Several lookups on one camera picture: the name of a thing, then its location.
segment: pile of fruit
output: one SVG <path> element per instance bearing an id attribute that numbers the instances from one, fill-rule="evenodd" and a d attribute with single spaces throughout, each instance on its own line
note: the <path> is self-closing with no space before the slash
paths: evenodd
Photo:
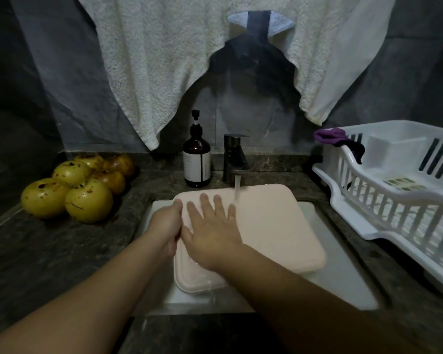
<path id="1" fill-rule="evenodd" d="M 104 160 L 100 155 L 77 156 L 54 169 L 52 177 L 35 181 L 21 194 L 21 205 L 39 219 L 67 211 L 83 223 L 101 221 L 120 195 L 136 166 L 127 154 Z"/>

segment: hand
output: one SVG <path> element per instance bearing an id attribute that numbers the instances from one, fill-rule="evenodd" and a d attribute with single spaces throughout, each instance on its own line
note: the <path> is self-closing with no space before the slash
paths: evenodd
<path id="1" fill-rule="evenodd" d="M 186 226 L 183 226 L 181 231 L 182 240 L 189 256 L 208 270 L 217 270 L 230 248 L 242 243 L 236 224 L 235 205 L 230 204 L 228 217 L 226 217 L 222 198 L 215 195 L 213 202 L 215 210 L 210 204 L 207 194 L 203 193 L 200 196 L 203 218 L 194 203 L 188 202 L 187 210 L 194 233 L 192 234 Z"/>
<path id="2" fill-rule="evenodd" d="M 171 206 L 157 210 L 149 221 L 147 233 L 150 233 L 163 247 L 163 253 L 169 257 L 176 254 L 177 236 L 182 226 L 182 201 L 174 200 Z"/>

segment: black faucet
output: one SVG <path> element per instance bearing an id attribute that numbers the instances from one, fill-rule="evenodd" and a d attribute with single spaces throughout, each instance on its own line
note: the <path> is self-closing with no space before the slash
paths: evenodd
<path id="1" fill-rule="evenodd" d="M 235 184 L 235 175 L 246 174 L 250 171 L 246 156 L 241 148 L 241 134 L 225 134 L 225 159 L 223 163 L 223 181 L 227 184 Z"/>

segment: person's left hand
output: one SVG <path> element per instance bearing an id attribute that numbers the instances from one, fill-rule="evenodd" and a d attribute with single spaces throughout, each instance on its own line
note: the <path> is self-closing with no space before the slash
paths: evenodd
<path id="1" fill-rule="evenodd" d="M 182 201 L 175 199 L 171 206 L 157 210 L 149 221 L 147 233 L 151 234 L 163 246 L 167 256 L 174 256 L 177 240 L 182 226 Z"/>

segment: dish rack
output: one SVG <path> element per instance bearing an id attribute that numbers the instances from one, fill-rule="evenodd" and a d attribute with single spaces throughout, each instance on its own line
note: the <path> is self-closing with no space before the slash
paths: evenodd
<path id="1" fill-rule="evenodd" d="M 331 206 L 362 238 L 390 240 L 443 285 L 443 128 L 394 120 L 343 129 L 366 152 L 360 165 L 346 145 L 324 145 L 313 171 Z"/>

